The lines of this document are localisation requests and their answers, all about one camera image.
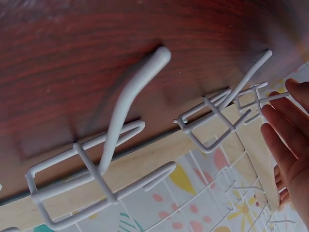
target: white wire basket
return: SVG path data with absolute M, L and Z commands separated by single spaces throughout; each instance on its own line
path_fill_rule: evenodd
M 183 114 L 179 115 L 177 119 L 174 120 L 174 122 L 180 126 L 182 131 L 189 136 L 189 138 L 195 143 L 197 148 L 199 148 L 202 152 L 204 153 L 212 152 L 218 146 L 221 145 L 222 141 L 226 139 L 228 135 L 230 135 L 234 131 L 237 132 L 238 126 L 244 123 L 249 123 L 253 121 L 255 118 L 258 118 L 261 115 L 261 104 L 262 103 L 267 102 L 269 100 L 277 99 L 280 97 L 286 97 L 288 95 L 288 93 L 284 93 L 284 94 L 272 96 L 269 98 L 260 99 L 260 96 L 258 94 L 258 89 L 260 87 L 265 86 L 266 83 L 263 83 L 260 85 L 254 85 L 254 86 L 251 86 L 247 90 L 241 91 L 244 88 L 244 86 L 248 83 L 250 78 L 254 75 L 254 73 L 271 56 L 272 56 L 272 52 L 267 51 L 263 55 L 263 57 L 251 67 L 248 73 L 244 76 L 244 78 L 238 83 L 238 85 L 234 89 L 226 89 L 211 98 L 203 97 L 203 101 L 201 104 L 184 112 Z M 167 177 L 176 168 L 175 162 L 169 162 L 163 165 L 162 167 L 156 169 L 155 171 L 151 172 L 150 174 L 146 175 L 145 177 L 139 179 L 138 181 L 132 183 L 131 185 L 119 190 L 118 192 L 112 192 L 109 186 L 107 185 L 107 183 L 104 181 L 104 178 L 102 177 L 102 175 L 107 171 L 110 165 L 115 148 L 125 143 L 126 141 L 128 141 L 129 139 L 131 139 L 132 137 L 134 137 L 135 135 L 137 135 L 144 129 L 145 122 L 142 120 L 136 120 L 131 123 L 124 124 L 126 116 L 129 112 L 129 109 L 135 97 L 138 95 L 138 93 L 168 64 L 168 62 L 170 61 L 170 58 L 171 58 L 171 53 L 167 48 L 165 47 L 158 48 L 156 52 L 154 52 L 154 54 L 146 62 L 146 64 L 129 81 L 129 83 L 122 90 L 118 98 L 118 101 L 115 105 L 107 133 L 104 133 L 82 144 L 74 143 L 71 149 L 65 152 L 62 152 L 46 161 L 43 161 L 29 169 L 29 171 L 26 174 L 26 179 L 27 179 L 27 183 L 28 183 L 29 190 L 31 193 L 31 199 L 36 204 L 37 208 L 39 209 L 42 215 L 42 218 L 44 219 L 44 222 L 50 229 L 55 230 L 55 231 L 62 230 L 64 228 L 74 225 L 77 222 L 93 215 L 94 213 L 97 213 L 101 210 L 108 210 L 108 207 L 110 206 L 112 207 L 112 205 L 122 203 L 122 200 L 121 200 L 122 198 L 124 198 L 125 196 L 129 194 L 134 194 L 134 192 L 140 188 L 144 189 L 145 191 L 149 191 L 159 182 L 161 181 L 165 182 L 164 178 Z M 256 96 L 255 101 L 245 106 L 241 106 L 239 103 L 239 96 L 246 94 L 248 92 L 253 92 L 255 94 Z M 221 113 L 221 111 L 225 109 L 233 100 L 236 100 L 236 106 L 240 114 L 239 120 L 237 120 L 235 124 L 232 124 Z M 248 108 L 252 105 L 257 105 L 258 111 L 253 117 L 248 119 L 248 115 L 251 113 L 251 110 Z M 212 110 L 210 114 L 207 114 L 206 116 L 194 122 L 188 123 L 187 118 L 189 116 L 191 116 L 192 114 L 196 113 L 197 111 L 201 110 L 202 108 L 206 106 L 208 106 Z M 199 141 L 194 136 L 192 131 L 193 129 L 201 126 L 202 124 L 204 124 L 205 122 L 207 122 L 208 120 L 210 120 L 211 118 L 215 116 L 218 116 L 228 126 L 228 130 L 222 136 L 217 138 L 216 141 L 211 146 L 206 147 L 201 141 Z M 100 143 L 103 143 L 103 142 L 104 142 L 104 149 L 102 152 L 101 161 L 100 161 L 99 166 L 96 167 L 91 161 L 91 159 L 85 153 L 85 150 L 93 146 L 96 146 Z M 37 187 L 35 185 L 35 174 L 37 172 L 40 172 L 46 168 L 49 168 L 77 154 L 81 157 L 81 159 L 83 160 L 84 164 L 86 165 L 88 169 L 88 172 L 86 174 L 76 177 L 67 182 L 64 182 L 55 187 L 37 190 Z M 226 179 L 226 181 L 229 183 L 228 188 L 225 190 L 227 198 L 229 198 L 230 191 L 232 190 L 242 191 L 244 189 L 254 189 L 254 190 L 263 192 L 262 189 L 257 188 L 255 186 L 241 187 L 239 185 L 239 180 L 234 175 L 233 170 L 230 168 L 234 165 L 234 163 L 230 163 L 229 165 L 230 165 L 229 167 L 223 168 L 218 173 L 218 176 L 217 176 L 217 177 L 223 176 Z M 81 212 L 71 215 L 70 217 L 63 219 L 61 221 L 55 222 L 50 218 L 46 208 L 44 207 L 43 200 L 54 197 L 63 192 L 69 191 L 70 189 L 76 188 L 77 186 L 81 186 L 92 180 L 96 180 L 98 182 L 103 193 L 106 196 L 106 199 L 104 199 L 103 201 L 96 202 L 95 204 L 87 207 Z M 196 196 L 194 196 L 189 201 L 187 201 L 185 204 L 183 204 L 179 208 L 179 210 L 182 211 L 183 207 L 185 207 L 189 202 L 191 202 L 194 198 L 196 198 L 203 191 L 206 191 L 208 189 L 211 192 L 211 189 L 209 188 L 209 186 L 211 186 L 211 183 L 208 183 L 208 185 L 202 191 L 200 191 Z M 245 198 L 241 194 L 241 199 L 239 200 L 239 202 L 243 202 L 243 201 L 245 201 Z M 232 206 L 232 208 L 230 208 L 229 210 L 235 210 L 236 206 L 237 205 Z M 162 219 L 161 221 L 157 222 L 153 226 L 147 228 L 146 230 L 144 230 L 144 232 L 150 231 L 151 229 L 153 229 L 154 227 L 162 223 L 164 220 L 166 220 L 168 217 L 175 214 L 175 212 L 173 212 L 166 218 Z M 270 224 L 273 224 L 274 226 L 273 226 L 272 231 L 279 231 L 276 225 L 280 222 L 291 222 L 288 220 L 277 221 L 275 215 L 273 215 L 270 212 L 268 205 L 266 205 L 263 208 L 261 214 L 259 215 L 259 218 L 262 219 L 263 226 L 265 228 L 268 227 Z M 9 228 L 4 231 L 15 232 L 15 231 L 18 231 L 18 229 Z

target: wood grain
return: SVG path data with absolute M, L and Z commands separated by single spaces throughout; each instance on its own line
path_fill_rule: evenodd
M 175 128 L 205 93 L 233 86 L 263 51 L 253 82 L 274 82 L 308 59 L 303 0 L 0 0 L 0 199 L 26 190 L 42 153 L 106 130 L 115 101 L 145 54 L 170 64 L 134 101 L 145 130 L 119 149 Z M 98 160 L 99 153 L 92 156 Z M 72 158 L 42 184 L 82 167 Z

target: light wood edge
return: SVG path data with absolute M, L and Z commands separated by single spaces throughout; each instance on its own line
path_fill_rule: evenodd
M 234 105 L 224 109 L 223 114 L 232 123 L 239 118 Z M 226 129 L 226 125 L 219 118 L 215 117 L 196 129 L 194 133 L 197 138 L 205 142 L 213 138 L 215 135 L 221 135 Z M 235 157 L 235 154 L 240 155 L 244 151 L 242 144 L 237 141 L 237 138 L 237 135 L 232 134 L 223 143 L 223 148 L 226 153 L 232 154 L 231 156 L 228 155 L 230 162 L 237 158 Z M 256 152 L 251 151 L 249 147 L 249 144 L 251 144 L 250 139 L 241 139 L 241 142 L 245 143 L 244 146 L 246 149 L 253 154 L 251 156 L 259 155 Z M 111 189 L 117 191 L 142 176 L 145 176 L 164 163 L 176 160 L 179 156 L 186 154 L 195 147 L 196 146 L 191 140 L 182 131 L 179 131 L 135 151 L 130 155 L 113 161 L 103 177 Z M 88 152 L 101 152 L 101 147 L 94 147 L 88 150 Z M 272 169 L 270 170 L 268 167 L 264 168 L 264 170 L 267 172 L 267 175 L 273 173 Z M 268 193 L 268 197 L 271 199 L 274 198 L 272 194 L 273 192 Z M 47 199 L 44 201 L 44 205 L 51 217 L 57 218 L 97 201 L 102 197 L 104 196 L 101 189 L 95 181 L 92 181 L 66 193 Z M 19 227 L 21 230 L 26 230 L 40 224 L 43 224 L 43 219 L 30 197 L 0 207 L 0 230 L 11 226 Z

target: white coated wire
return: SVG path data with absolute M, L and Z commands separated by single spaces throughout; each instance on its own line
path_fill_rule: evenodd
M 94 139 L 91 139 L 83 144 L 74 143 L 73 148 L 62 152 L 55 157 L 45 160 L 37 165 L 34 165 L 26 173 L 26 179 L 31 193 L 31 199 L 38 207 L 46 225 L 52 230 L 61 230 L 68 226 L 71 226 L 78 221 L 85 219 L 86 217 L 112 205 L 117 204 L 123 197 L 133 193 L 137 189 L 143 188 L 145 191 L 150 190 L 166 176 L 168 176 L 175 168 L 175 162 L 169 162 L 165 165 L 154 170 L 150 174 L 135 181 L 129 186 L 121 189 L 120 191 L 113 193 L 109 186 L 106 184 L 102 175 L 107 171 L 115 148 L 120 144 L 131 139 L 138 133 L 140 133 L 144 127 L 145 122 L 142 120 L 136 120 L 124 125 L 126 116 L 129 112 L 131 104 L 136 96 L 142 89 L 167 65 L 170 61 L 171 53 L 165 47 L 158 48 L 142 66 L 142 68 L 134 75 L 134 77 L 126 84 L 122 90 L 117 103 L 115 105 L 111 122 L 107 133 L 102 134 Z M 97 168 L 91 159 L 86 154 L 85 150 L 89 149 L 100 143 L 104 143 L 104 149 L 101 156 L 99 167 Z M 76 154 L 79 154 L 84 164 L 88 168 L 88 172 L 75 179 L 64 182 L 58 186 L 37 190 L 34 182 L 34 177 L 37 172 L 40 172 L 48 167 L 51 167 L 63 160 L 68 159 Z M 42 201 L 44 199 L 59 195 L 77 186 L 88 183 L 92 180 L 96 180 L 101 189 L 106 195 L 106 199 L 97 202 L 92 206 L 74 214 L 66 219 L 58 222 L 52 221 Z
M 227 159 L 227 162 L 229 163 L 229 167 L 225 167 L 225 168 L 223 168 L 222 170 L 220 170 L 219 173 L 217 174 L 217 177 L 216 177 L 213 181 L 211 181 L 211 182 L 209 183 L 209 182 L 206 180 L 206 177 L 204 176 L 204 173 L 202 172 L 201 167 L 200 167 L 200 165 L 198 164 L 197 160 L 195 159 L 194 155 L 192 154 L 192 152 L 190 152 L 190 155 L 191 155 L 191 157 L 192 157 L 192 159 L 193 159 L 193 161 L 194 161 L 194 164 L 197 166 L 197 169 L 199 170 L 199 172 L 200 172 L 200 174 L 201 174 L 203 180 L 205 181 L 205 183 L 206 183 L 207 185 L 206 185 L 200 192 L 198 192 L 194 197 L 192 197 L 191 199 L 189 199 L 188 201 L 186 201 L 183 205 L 181 205 L 177 210 L 173 211 L 172 213 L 170 213 L 169 215 L 167 215 L 165 218 L 161 219 L 160 221 L 158 221 L 158 222 L 155 223 L 154 225 L 150 226 L 149 228 L 147 228 L 146 230 L 144 230 L 144 232 L 148 232 L 148 231 L 152 230 L 153 228 L 155 228 L 156 226 L 160 225 L 160 224 L 163 223 L 165 220 L 167 220 L 168 218 L 170 218 L 171 216 L 173 216 L 173 215 L 174 215 L 175 213 L 177 213 L 178 211 L 180 211 L 180 212 L 182 213 L 182 209 L 183 209 L 184 207 L 186 207 L 186 205 L 188 205 L 190 202 L 192 202 L 195 198 L 197 198 L 199 195 L 201 195 L 203 192 L 205 192 L 205 191 L 208 190 L 209 193 L 211 193 L 211 195 L 213 196 L 214 193 L 213 193 L 213 190 L 210 188 L 210 186 L 211 186 L 213 183 L 215 183 L 215 182 L 218 182 L 219 185 L 220 185 L 220 179 L 218 178 L 219 176 L 225 176 L 226 179 L 229 179 L 229 178 L 227 177 L 227 175 L 224 175 L 224 171 L 226 171 L 226 170 L 228 170 L 229 173 L 232 174 L 233 177 L 235 178 L 235 181 L 233 182 L 233 184 L 231 184 L 231 185 L 229 186 L 228 191 L 225 191 L 225 194 L 226 194 L 226 196 L 227 196 L 229 202 L 232 203 L 232 200 L 231 200 L 231 199 L 229 198 L 229 196 L 228 196 L 228 192 L 229 192 L 231 189 L 234 189 L 234 187 L 233 187 L 234 184 L 239 185 L 239 180 L 238 180 L 238 178 L 237 178 L 237 175 L 234 174 L 233 166 L 234 166 L 244 155 L 246 155 L 246 154 L 247 154 L 247 152 L 244 151 L 232 164 L 231 164 L 231 163 L 229 162 L 229 160 Z M 255 179 L 255 181 L 254 181 L 250 186 L 246 186 L 246 187 L 244 187 L 244 188 L 238 188 L 238 189 L 236 189 L 236 191 L 239 191 L 241 198 L 244 199 L 244 201 L 246 202 L 247 205 L 249 205 L 249 203 L 248 203 L 248 201 L 247 201 L 247 199 L 246 199 L 245 196 L 248 194 L 249 191 L 246 191 L 245 193 L 242 193 L 242 192 L 241 192 L 242 190 L 249 190 L 249 189 L 251 189 L 251 190 L 262 191 L 263 193 L 265 193 L 265 191 L 264 191 L 263 189 L 258 188 L 258 187 L 255 186 L 255 185 L 257 184 L 258 181 L 259 181 L 259 178 L 257 177 L 257 178 Z M 169 193 L 172 195 L 172 198 L 173 198 L 173 200 L 175 201 L 175 203 L 179 206 L 179 204 L 177 203 L 175 197 L 173 197 L 172 192 L 169 191 Z M 214 231 L 214 230 L 216 229 L 216 227 L 217 227 L 218 225 L 220 225 L 220 223 L 223 222 L 223 221 L 225 221 L 225 222 L 229 225 L 231 231 L 233 231 L 232 228 L 231 228 L 231 226 L 230 226 L 230 224 L 229 224 L 229 222 L 228 222 L 228 220 L 227 220 L 227 216 L 228 216 L 229 213 L 224 214 L 224 213 L 222 212 L 222 210 L 221 210 L 221 208 L 220 208 L 220 206 L 219 206 L 219 204 L 218 204 L 218 201 L 216 200 L 215 197 L 214 197 L 214 199 L 215 199 L 214 202 L 216 203 L 218 209 L 221 211 L 223 218 L 210 230 L 210 232 Z M 239 203 L 243 202 L 242 199 L 238 199 L 238 201 L 237 201 L 235 204 L 232 204 L 233 207 L 236 207 Z M 292 221 L 292 220 L 282 220 L 282 221 L 274 220 L 274 221 L 271 221 L 271 218 L 272 218 L 272 217 L 275 218 L 275 215 L 274 215 L 273 213 L 270 213 L 270 211 L 269 211 L 269 209 L 268 209 L 269 207 L 270 207 L 270 206 L 269 206 L 269 203 L 267 203 L 267 204 L 263 207 L 263 209 L 261 210 L 261 212 L 260 212 L 260 214 L 258 215 L 257 218 L 254 217 L 253 212 L 252 212 L 252 209 L 249 207 L 251 217 L 254 218 L 254 222 L 253 222 L 252 226 L 250 227 L 250 229 L 253 228 L 253 226 L 256 226 L 257 230 L 258 230 L 259 232 L 262 232 L 263 229 L 266 229 L 266 231 L 267 231 L 267 227 L 268 227 L 268 225 L 269 225 L 270 223 L 274 224 L 275 226 L 276 226 L 278 223 L 292 223 L 292 224 L 295 223 L 295 222 Z M 232 211 L 233 211 L 233 209 L 230 209 L 229 207 L 227 207 L 227 209 L 229 210 L 229 212 L 232 212 Z M 260 226 L 259 226 L 258 223 L 257 223 L 257 221 L 258 221 L 259 219 L 261 219 L 262 222 L 263 222 L 263 228 L 260 228 Z
M 252 87 L 250 87 L 247 90 L 243 90 L 241 91 L 241 89 L 243 89 L 243 87 L 248 83 L 248 81 L 250 80 L 250 78 L 255 74 L 255 72 L 272 56 L 272 52 L 270 50 L 266 51 L 266 53 L 262 56 L 261 59 L 259 59 L 247 72 L 247 74 L 243 77 L 243 79 L 237 84 L 237 86 L 233 89 L 225 89 L 224 91 L 220 92 L 219 94 L 216 94 L 215 96 L 211 97 L 211 98 L 207 98 L 204 97 L 203 98 L 203 102 L 200 103 L 199 105 L 193 107 L 192 109 L 184 112 L 183 114 L 179 115 L 179 117 L 177 119 L 174 120 L 175 123 L 177 123 L 181 129 L 183 130 L 183 132 L 187 133 L 188 136 L 190 137 L 190 139 L 196 144 L 196 146 L 204 153 L 210 153 L 212 151 L 214 151 L 218 146 L 221 145 L 222 141 L 233 131 L 237 130 L 237 127 L 241 124 L 246 124 L 249 123 L 250 121 L 254 120 L 255 118 L 257 118 L 258 116 L 261 115 L 261 106 L 260 104 L 266 102 L 266 101 L 270 101 L 273 99 L 277 99 L 280 97 L 285 97 L 287 95 L 289 95 L 289 93 L 284 93 L 281 95 L 276 95 L 276 96 L 272 96 L 272 97 L 268 97 L 268 98 L 264 98 L 264 99 L 260 99 L 259 93 L 258 93 L 258 89 L 267 85 L 267 83 L 262 83 L 259 85 L 254 85 Z M 102 175 L 107 171 L 114 150 L 115 148 L 126 142 L 127 140 L 129 140 L 130 138 L 134 137 L 136 134 L 140 133 L 143 128 L 145 127 L 145 122 L 143 122 L 142 120 L 136 120 L 134 122 L 128 123 L 124 125 L 126 116 L 128 114 L 128 111 L 135 99 L 135 97 L 138 95 L 138 93 L 140 91 L 142 91 L 142 89 L 164 68 L 164 66 L 167 65 L 167 63 L 170 61 L 171 58 L 171 53 L 170 51 L 165 48 L 165 47 L 161 47 L 158 48 L 156 50 L 156 52 L 150 57 L 150 59 L 146 62 L 146 64 L 135 74 L 135 76 L 129 81 L 129 83 L 125 86 L 125 88 L 123 89 L 123 91 L 121 92 L 117 103 L 115 105 L 113 114 L 112 114 L 112 118 L 111 118 L 111 122 L 110 122 L 110 126 L 108 128 L 107 133 L 102 134 L 94 139 L 91 139 L 85 143 L 79 144 L 79 143 L 75 143 L 73 145 L 73 148 L 62 152 L 60 154 L 58 154 L 55 157 L 52 157 L 46 161 L 43 161 L 33 167 L 30 168 L 30 170 L 27 172 L 26 174 L 26 179 L 27 179 L 27 183 L 31 192 L 31 198 L 34 201 L 34 203 L 37 205 L 40 213 L 42 214 L 42 217 L 46 223 L 46 225 L 48 227 L 50 227 L 52 230 L 61 230 L 64 229 L 70 225 L 76 224 L 77 222 L 81 221 L 82 219 L 101 211 L 102 209 L 105 209 L 106 207 L 112 205 L 112 204 L 117 204 L 118 202 L 120 202 L 123 207 L 125 208 L 126 212 L 129 215 L 130 220 L 132 221 L 132 223 L 134 223 L 136 225 L 135 220 L 131 217 L 128 209 L 126 208 L 126 206 L 124 205 L 124 203 L 122 202 L 122 198 L 124 198 L 125 196 L 133 193 L 134 191 L 136 191 L 137 189 L 143 188 L 145 191 L 150 190 L 151 188 L 153 188 L 153 186 L 155 186 L 156 184 L 158 184 L 160 181 L 162 181 L 166 176 L 168 176 L 175 168 L 176 168 L 176 163 L 174 162 L 169 162 L 165 165 L 163 165 L 162 167 L 156 169 L 155 171 L 151 172 L 150 174 L 146 175 L 145 177 L 139 179 L 138 181 L 132 183 L 131 185 L 121 189 L 120 191 L 113 193 L 112 190 L 109 188 L 109 186 L 106 184 L 106 182 L 104 181 L 104 179 L 102 178 Z M 245 106 L 241 106 L 239 103 L 239 96 L 249 93 L 250 91 L 252 91 L 255 94 L 255 101 L 251 102 Z M 228 106 L 228 104 L 230 104 L 230 102 L 235 99 L 236 100 L 236 106 L 237 109 L 240 113 L 240 118 L 239 120 L 235 123 L 232 124 L 229 122 L 229 120 L 221 113 L 221 110 L 223 110 L 224 108 L 226 108 Z M 249 113 L 251 112 L 251 110 L 248 110 L 248 107 L 252 106 L 252 105 L 258 105 L 258 112 L 256 115 L 254 115 L 253 117 L 249 118 L 246 120 L 247 116 L 249 115 Z M 195 122 L 192 122 L 190 124 L 187 125 L 187 118 L 189 116 L 191 116 L 192 114 L 195 114 L 196 112 L 198 112 L 199 110 L 201 110 L 202 108 L 208 106 L 212 112 L 198 120 L 196 120 Z M 205 147 L 192 133 L 192 130 L 195 129 L 196 127 L 204 124 L 206 121 L 210 120 L 211 118 L 218 116 L 219 118 L 222 119 L 222 121 L 228 126 L 228 130 L 219 138 L 217 138 L 217 140 L 210 146 L 210 147 Z M 99 167 L 97 168 L 92 161 L 89 159 L 89 157 L 87 156 L 87 154 L 85 153 L 85 150 L 98 145 L 100 143 L 104 144 L 104 149 L 102 152 L 102 156 L 101 156 L 101 161 L 99 164 Z M 43 189 L 38 191 L 37 187 L 35 185 L 34 182 L 34 177 L 35 174 L 37 172 L 40 172 L 50 166 L 55 165 L 56 163 L 59 163 L 65 159 L 68 159 L 69 157 L 72 157 L 76 154 L 79 154 L 80 157 L 82 158 L 83 162 L 85 163 L 86 167 L 88 168 L 89 172 L 79 176 L 73 180 L 67 181 L 59 186 L 56 187 L 51 187 L 51 188 L 47 188 L 47 189 Z M 251 186 L 248 187 L 240 187 L 239 186 L 239 180 L 237 178 L 237 176 L 234 174 L 234 171 L 232 169 L 232 167 L 234 166 L 234 164 L 244 155 L 246 154 L 246 151 L 232 164 L 229 163 L 229 167 L 225 167 L 223 168 L 217 175 L 217 178 L 214 179 L 211 183 L 209 183 L 206 180 L 206 177 L 204 176 L 204 173 L 201 171 L 201 168 L 198 164 L 198 162 L 196 161 L 196 159 L 194 158 L 193 154 L 191 153 L 191 157 L 194 160 L 194 163 L 196 164 L 201 176 L 203 177 L 205 183 L 207 183 L 208 185 L 202 189 L 197 195 L 195 195 L 193 198 L 191 198 L 190 200 L 188 200 L 186 203 L 184 203 L 182 206 L 180 206 L 178 208 L 178 210 L 175 210 L 174 212 L 172 212 L 170 215 L 168 215 L 166 218 L 163 218 L 162 220 L 160 220 L 159 222 L 157 222 L 156 224 L 154 224 L 153 226 L 149 227 L 148 229 L 145 230 L 145 232 L 151 230 L 152 228 L 154 228 L 155 226 L 159 225 L 160 223 L 162 223 L 163 221 L 165 221 L 167 218 L 169 218 L 170 216 L 172 216 L 173 214 L 175 214 L 177 211 L 180 211 L 183 214 L 182 208 L 185 207 L 187 204 L 189 204 L 193 199 L 195 199 L 197 196 L 199 196 L 201 193 L 203 193 L 204 191 L 209 191 L 211 197 L 214 199 L 214 202 L 216 203 L 217 207 L 219 208 L 221 214 L 224 216 L 223 219 L 218 223 L 218 225 L 224 220 L 230 227 L 230 224 L 227 220 L 227 214 L 225 215 L 225 213 L 222 211 L 220 204 L 218 203 L 214 193 L 212 192 L 211 188 L 209 188 L 210 185 L 212 185 L 215 181 L 217 181 L 219 183 L 219 186 L 221 186 L 223 188 L 223 185 L 220 183 L 219 180 L 219 176 L 223 176 L 227 183 L 228 183 L 228 189 L 225 190 L 225 194 L 226 197 L 228 198 L 228 200 L 230 202 L 232 202 L 232 199 L 230 198 L 229 194 L 231 190 L 234 191 L 239 191 L 240 192 L 240 196 L 241 199 L 238 199 L 238 202 L 236 204 L 232 204 L 232 209 L 230 209 L 228 206 L 227 209 L 230 211 L 235 210 L 235 207 L 240 203 L 240 202 L 246 202 L 246 204 L 248 204 L 245 195 L 248 193 L 248 191 L 246 191 L 244 194 L 242 194 L 243 190 L 258 190 L 261 192 L 264 192 L 263 189 L 258 188 L 256 186 L 254 186 L 257 181 L 259 181 L 258 177 L 257 179 L 254 181 L 254 183 Z M 70 217 L 59 221 L 59 222 L 54 222 L 51 220 L 46 208 L 44 207 L 42 201 L 44 199 L 56 196 L 60 193 L 66 192 L 70 189 L 73 189 L 77 186 L 83 185 L 91 180 L 96 180 L 100 187 L 102 188 L 103 192 L 106 195 L 106 199 L 104 199 L 103 201 L 97 202 L 94 205 L 84 209 L 83 211 L 71 215 Z M 173 193 L 171 192 L 171 190 L 169 189 L 168 185 L 165 183 L 166 188 L 168 189 L 171 197 L 173 198 L 173 200 L 175 201 L 175 203 L 178 205 L 176 198 L 174 197 Z M 269 213 L 268 211 L 268 205 L 266 205 L 262 212 L 260 213 L 259 217 L 254 221 L 254 224 L 256 224 L 257 220 L 259 218 L 261 218 L 261 220 L 264 223 L 264 227 L 266 228 L 266 226 L 269 223 L 273 223 L 275 225 L 277 225 L 278 223 L 281 222 L 291 222 L 294 223 L 293 221 L 290 220 L 285 220 L 285 221 L 278 221 L 276 220 L 275 216 L 274 219 L 275 220 L 271 220 L 272 218 L 272 214 Z M 190 226 L 190 223 L 187 221 L 186 222 L 189 229 L 191 231 L 193 231 L 192 227 Z M 16 232 L 19 231 L 17 230 L 17 228 L 8 228 L 2 232 Z

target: white wire hook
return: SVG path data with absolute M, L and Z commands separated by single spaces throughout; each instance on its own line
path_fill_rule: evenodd
M 143 65 L 143 67 L 129 81 L 129 83 L 127 83 L 115 105 L 107 133 L 102 134 L 82 144 L 74 143 L 73 148 L 62 152 L 48 160 L 45 160 L 37 165 L 34 165 L 26 173 L 26 179 L 31 193 L 31 199 L 38 207 L 46 225 L 49 228 L 51 228 L 52 230 L 64 229 L 112 204 L 117 204 L 118 200 L 127 196 L 128 194 L 131 194 L 139 188 L 144 188 L 145 191 L 148 191 L 157 183 L 162 181 L 162 179 L 168 176 L 176 168 L 175 162 L 169 162 L 116 193 L 112 192 L 112 190 L 102 178 L 102 175 L 107 171 L 111 163 L 115 148 L 120 144 L 126 142 L 130 138 L 134 137 L 144 129 L 145 122 L 142 120 L 136 120 L 124 125 L 126 116 L 129 112 L 131 104 L 133 103 L 138 93 L 168 64 L 170 58 L 171 53 L 167 48 L 158 48 L 148 59 L 148 61 Z M 87 156 L 85 150 L 100 143 L 103 143 L 104 141 L 105 144 L 101 156 L 101 161 L 99 167 L 97 168 L 92 163 L 91 159 Z M 39 191 L 37 190 L 34 182 L 34 177 L 37 172 L 51 167 L 76 154 L 79 154 L 79 156 L 82 158 L 89 172 L 75 179 L 61 183 L 58 186 L 42 189 Z M 107 198 L 62 221 L 52 221 L 42 201 L 47 198 L 59 195 L 70 189 L 73 189 L 77 186 L 88 183 L 94 179 L 98 181 Z

